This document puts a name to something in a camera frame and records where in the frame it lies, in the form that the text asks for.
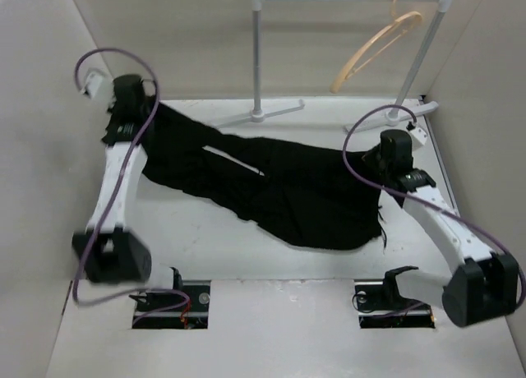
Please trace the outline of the black trousers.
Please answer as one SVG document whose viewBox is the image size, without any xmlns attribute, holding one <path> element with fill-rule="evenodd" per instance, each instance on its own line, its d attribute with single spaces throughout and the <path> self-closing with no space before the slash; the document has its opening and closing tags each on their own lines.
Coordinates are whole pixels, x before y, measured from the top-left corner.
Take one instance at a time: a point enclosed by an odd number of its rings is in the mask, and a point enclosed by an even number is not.
<svg viewBox="0 0 526 378">
<path fill-rule="evenodd" d="M 384 237 L 377 176 L 361 152 L 225 134 L 165 104 L 144 175 L 205 198 L 295 247 L 350 251 Z"/>
</svg>

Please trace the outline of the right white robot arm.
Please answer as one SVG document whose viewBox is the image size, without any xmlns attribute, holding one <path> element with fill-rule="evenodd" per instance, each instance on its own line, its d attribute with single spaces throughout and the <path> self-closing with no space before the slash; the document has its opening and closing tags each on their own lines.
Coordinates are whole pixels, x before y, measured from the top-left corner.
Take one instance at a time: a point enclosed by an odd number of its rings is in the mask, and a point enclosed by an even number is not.
<svg viewBox="0 0 526 378">
<path fill-rule="evenodd" d="M 380 177 L 381 189 L 424 230 L 442 254 L 450 276 L 427 273 L 415 266 L 386 272 L 381 299 L 390 308 L 409 300 L 441 308 L 458 327 L 513 314 L 525 284 L 519 263 L 508 252 L 487 245 L 489 236 L 467 224 L 445 202 L 435 181 L 413 166 L 410 134 L 393 129 L 380 134 L 364 162 Z"/>
</svg>

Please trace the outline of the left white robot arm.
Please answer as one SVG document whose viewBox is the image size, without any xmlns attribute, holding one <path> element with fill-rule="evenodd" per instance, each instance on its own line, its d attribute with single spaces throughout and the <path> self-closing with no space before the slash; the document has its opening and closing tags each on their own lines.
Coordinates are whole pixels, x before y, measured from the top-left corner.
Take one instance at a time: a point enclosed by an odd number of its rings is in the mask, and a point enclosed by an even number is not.
<svg viewBox="0 0 526 378">
<path fill-rule="evenodd" d="M 72 236 L 72 249 L 79 259 L 73 282 L 75 303 L 91 307 L 114 299 L 79 297 L 81 278 L 94 285 L 130 284 L 134 293 L 156 293 L 166 311 L 176 311 L 184 302 L 178 270 L 154 261 L 150 249 L 132 229 L 136 193 L 148 156 L 153 114 L 159 101 L 145 92 L 137 74 L 112 81 L 90 73 L 84 92 L 108 110 L 109 123 L 102 138 L 104 175 L 98 200 L 85 230 Z"/>
</svg>

